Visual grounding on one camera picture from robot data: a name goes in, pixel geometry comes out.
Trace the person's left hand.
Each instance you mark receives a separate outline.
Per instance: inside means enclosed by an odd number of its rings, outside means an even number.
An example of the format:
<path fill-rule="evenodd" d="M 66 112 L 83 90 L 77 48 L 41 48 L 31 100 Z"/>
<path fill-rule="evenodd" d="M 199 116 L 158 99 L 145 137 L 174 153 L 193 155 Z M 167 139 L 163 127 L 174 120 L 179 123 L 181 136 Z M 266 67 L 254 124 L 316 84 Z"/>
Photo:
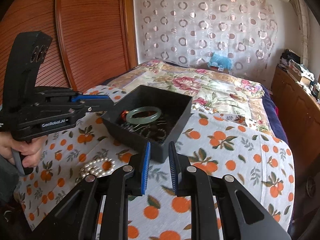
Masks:
<path fill-rule="evenodd" d="M 21 152 L 25 158 L 22 160 L 24 167 L 36 167 L 42 155 L 42 148 L 47 140 L 47 136 L 35 138 L 31 143 L 16 141 L 12 138 L 10 132 L 1 132 L 1 156 L 12 165 L 15 165 L 11 150 Z"/>

